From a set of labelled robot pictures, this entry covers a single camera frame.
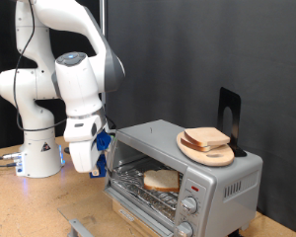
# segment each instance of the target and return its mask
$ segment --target wooden table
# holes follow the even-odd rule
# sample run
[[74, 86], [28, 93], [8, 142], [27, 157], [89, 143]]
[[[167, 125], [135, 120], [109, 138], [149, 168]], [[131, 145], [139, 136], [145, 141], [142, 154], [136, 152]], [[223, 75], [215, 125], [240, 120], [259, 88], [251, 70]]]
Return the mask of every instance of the wooden table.
[[[56, 138], [56, 142], [63, 148], [68, 146], [62, 137]], [[0, 156], [16, 152], [18, 148], [0, 149]], [[70, 232], [70, 225], [57, 209], [101, 196], [104, 178], [90, 179], [89, 174], [77, 173], [70, 156], [64, 154], [64, 159], [66, 164], [61, 171], [44, 179], [17, 177], [14, 168], [0, 168], [0, 236], [65, 237]], [[4, 163], [11, 161], [0, 161], [0, 164]], [[97, 222], [96, 215], [92, 214], [88, 219], [88, 222], [99, 223], [99, 236], [112, 236], [113, 233], [120, 237], [141, 236], [113, 212], [108, 197], [100, 200], [94, 209], [96, 213], [105, 210], [107, 221], [99, 219]], [[296, 237], [295, 232], [260, 213], [241, 233], [246, 237]]]

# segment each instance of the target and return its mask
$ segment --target toaster oven rack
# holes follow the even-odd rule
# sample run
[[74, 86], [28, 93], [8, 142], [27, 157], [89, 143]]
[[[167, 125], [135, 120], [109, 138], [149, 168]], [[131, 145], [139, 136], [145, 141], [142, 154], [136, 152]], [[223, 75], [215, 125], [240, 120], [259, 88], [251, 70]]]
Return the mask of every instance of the toaster oven rack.
[[[134, 180], [143, 179], [143, 173], [148, 170], [173, 170], [172, 168], [165, 166], [164, 164], [150, 157], [142, 159], [141, 161], [136, 161], [131, 164], [131, 166], [128, 166], [128, 168], [129, 169], [125, 169], [125, 167], [119, 167], [113, 171], [117, 172], [119, 175], [122, 175], [124, 179], [127, 179], [128, 177], [129, 180]], [[182, 178], [183, 175], [180, 173], [180, 186]], [[165, 193], [145, 190], [141, 185], [134, 185], [114, 179], [112, 179], [112, 182], [120, 189], [132, 194], [134, 197], [141, 200], [141, 202], [144, 202], [174, 223], [179, 194], [174, 192]]]

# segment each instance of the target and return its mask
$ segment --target blue light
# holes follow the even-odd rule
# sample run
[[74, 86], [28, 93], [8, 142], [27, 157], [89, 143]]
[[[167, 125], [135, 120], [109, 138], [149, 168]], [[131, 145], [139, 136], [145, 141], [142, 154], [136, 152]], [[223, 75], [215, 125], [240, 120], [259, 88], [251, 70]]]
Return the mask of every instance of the blue light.
[[64, 166], [66, 161], [63, 159], [63, 154], [62, 154], [62, 150], [61, 150], [61, 145], [58, 146], [59, 147], [59, 155], [60, 155], [60, 161], [61, 161], [61, 166]]

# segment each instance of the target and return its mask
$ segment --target toaster oven foot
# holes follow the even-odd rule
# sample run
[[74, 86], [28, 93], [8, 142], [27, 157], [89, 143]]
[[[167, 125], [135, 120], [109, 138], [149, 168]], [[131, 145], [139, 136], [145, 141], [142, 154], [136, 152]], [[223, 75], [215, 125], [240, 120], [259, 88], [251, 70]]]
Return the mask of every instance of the toaster oven foot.
[[230, 235], [228, 235], [228, 237], [244, 237], [241, 234], [239, 234], [239, 229], [232, 232]]

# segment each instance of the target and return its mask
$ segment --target toaster oven control panel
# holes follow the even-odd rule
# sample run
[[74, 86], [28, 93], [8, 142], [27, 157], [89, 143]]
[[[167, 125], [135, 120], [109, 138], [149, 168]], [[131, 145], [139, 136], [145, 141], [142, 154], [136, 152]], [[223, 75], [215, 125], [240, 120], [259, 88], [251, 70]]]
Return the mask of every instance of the toaster oven control panel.
[[184, 198], [180, 202], [180, 223], [175, 229], [175, 236], [195, 237], [197, 227], [200, 226], [203, 200], [206, 188], [187, 179], [185, 182]]

